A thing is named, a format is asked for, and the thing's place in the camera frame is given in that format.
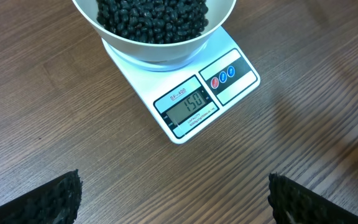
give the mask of button panel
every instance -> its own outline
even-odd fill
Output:
[[[214,82],[215,85],[211,85],[210,90],[223,106],[258,81],[250,65],[237,49],[231,50],[200,70],[200,75],[206,83]]]

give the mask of wooden table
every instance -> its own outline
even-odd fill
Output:
[[[0,205],[74,169],[76,223],[274,223],[278,172],[358,215],[358,0],[239,0],[262,84],[172,144],[71,1],[0,0]]]

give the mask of display digits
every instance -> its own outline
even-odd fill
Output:
[[[202,104],[203,104],[203,101],[201,100],[198,92],[193,93],[185,101],[185,105],[189,112],[192,112],[193,110],[197,109],[197,107],[201,106]]]

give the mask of digital kitchen scale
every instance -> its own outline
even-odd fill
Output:
[[[222,27],[193,54],[164,63],[138,61],[103,44],[176,144],[195,136],[260,84],[259,74]]]

